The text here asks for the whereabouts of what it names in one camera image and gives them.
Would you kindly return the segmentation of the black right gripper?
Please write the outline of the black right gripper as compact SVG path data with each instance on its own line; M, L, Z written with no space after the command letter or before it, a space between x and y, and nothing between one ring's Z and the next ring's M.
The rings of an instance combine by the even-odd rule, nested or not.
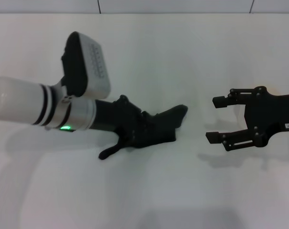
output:
M207 132L210 144L222 144L226 151L266 146L280 132L289 132L289 94L272 95L264 86L255 89L230 89L227 97L212 99L215 108L245 105L247 129L235 132Z

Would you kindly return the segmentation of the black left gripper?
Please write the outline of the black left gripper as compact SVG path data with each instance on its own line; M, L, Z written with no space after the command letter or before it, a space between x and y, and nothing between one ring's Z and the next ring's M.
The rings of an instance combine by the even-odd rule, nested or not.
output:
M142 130L142 119L157 116L131 103L121 95L114 102L96 100L96 117L92 129L113 132L118 136L119 146L147 147L147 131Z

